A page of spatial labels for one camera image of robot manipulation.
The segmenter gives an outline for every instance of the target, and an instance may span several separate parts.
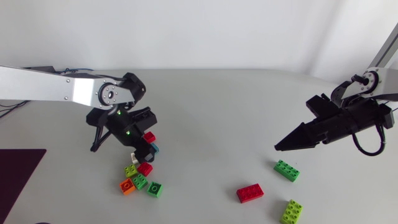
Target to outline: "robotic arm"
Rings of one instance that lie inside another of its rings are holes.
[[[139,162],[154,160],[155,149],[143,135],[157,122],[155,114],[149,107],[129,112],[146,92],[135,74],[127,73],[122,78],[89,73],[56,75],[53,67],[0,66],[0,80],[7,80],[0,88],[5,100],[71,101],[93,107],[86,117],[86,122],[96,127],[91,151],[97,151],[113,134],[125,146],[136,148]],[[102,135],[104,127],[108,132]]]
[[[376,156],[384,150],[384,128],[394,125],[392,110],[377,100],[398,101],[398,70],[372,67],[363,75],[354,75],[335,88],[329,99],[325,94],[307,101],[307,107],[317,117],[301,123],[275,145],[278,151],[315,147],[319,142],[328,144],[352,135],[356,147],[367,156]],[[381,146],[376,152],[365,151],[355,133],[375,126]]]

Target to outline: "black cable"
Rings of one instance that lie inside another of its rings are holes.
[[[126,80],[125,78],[118,78],[118,77],[113,77],[110,75],[97,75],[97,76],[104,77],[104,78],[112,78],[113,80],[116,80],[116,81],[125,81]]]
[[[0,115],[0,119],[3,118],[3,117],[5,117],[7,114],[11,113],[11,112],[14,111],[15,109],[24,106],[24,105],[27,104],[29,101],[30,101],[30,100],[25,100],[25,101],[22,101],[21,103],[16,104],[13,108],[1,110],[0,112],[3,112],[3,111],[7,111],[7,112],[5,112],[4,114]]]
[[[379,150],[377,150],[376,152],[367,152],[367,151],[365,151],[365,150],[359,145],[359,142],[358,142],[358,139],[356,138],[356,135],[353,134],[353,140],[354,140],[355,146],[358,148],[358,150],[359,150],[360,152],[362,152],[363,154],[365,154],[365,155],[367,155],[367,156],[377,156],[377,155],[379,155],[380,153],[383,152],[383,150],[384,150],[384,148],[385,148],[385,146],[386,146],[386,136],[384,135],[384,128],[383,128],[383,125],[382,125],[382,124],[376,124],[376,129],[377,129],[377,132],[379,133],[379,136],[380,136],[380,148],[379,148]]]

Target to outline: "lime green lego brick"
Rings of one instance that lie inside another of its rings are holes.
[[[303,207],[299,203],[290,200],[289,204],[286,206],[284,214],[279,221],[282,224],[296,224],[300,218],[302,210]]]
[[[294,182],[300,174],[297,169],[294,169],[282,160],[279,160],[279,162],[275,165],[274,170],[288,178],[291,182]]]
[[[136,186],[137,190],[141,190],[148,184],[148,180],[142,174],[138,174],[132,179],[132,183]]]
[[[130,177],[132,177],[132,176],[138,174],[138,171],[137,171],[135,165],[134,165],[134,164],[131,164],[131,165],[126,166],[126,167],[124,168],[124,173],[125,173],[125,175],[126,175],[127,178],[130,178]]]
[[[147,193],[154,197],[160,197],[162,194],[163,185],[157,182],[150,183],[150,186],[147,189]]]

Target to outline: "purple mat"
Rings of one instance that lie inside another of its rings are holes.
[[[0,149],[0,223],[4,223],[46,151],[46,149]]]

